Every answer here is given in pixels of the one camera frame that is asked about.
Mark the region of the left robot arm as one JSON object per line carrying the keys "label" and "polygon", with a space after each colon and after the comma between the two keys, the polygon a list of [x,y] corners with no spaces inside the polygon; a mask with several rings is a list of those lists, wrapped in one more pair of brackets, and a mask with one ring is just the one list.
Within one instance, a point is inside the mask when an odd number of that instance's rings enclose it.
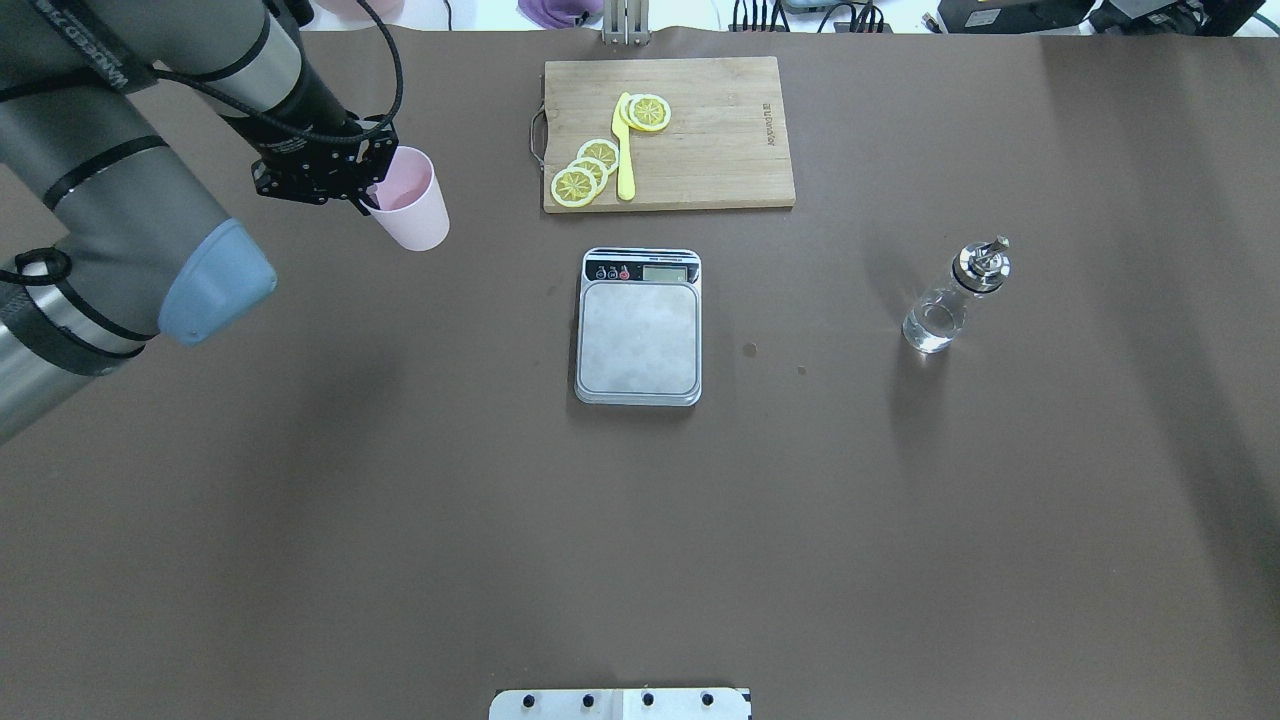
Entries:
{"label": "left robot arm", "polygon": [[3,438],[165,334],[197,345],[276,287],[261,249],[132,102],[202,94],[265,197],[369,214],[404,92],[358,117],[308,63],[306,1],[5,1],[3,164],[65,227],[3,260]]}

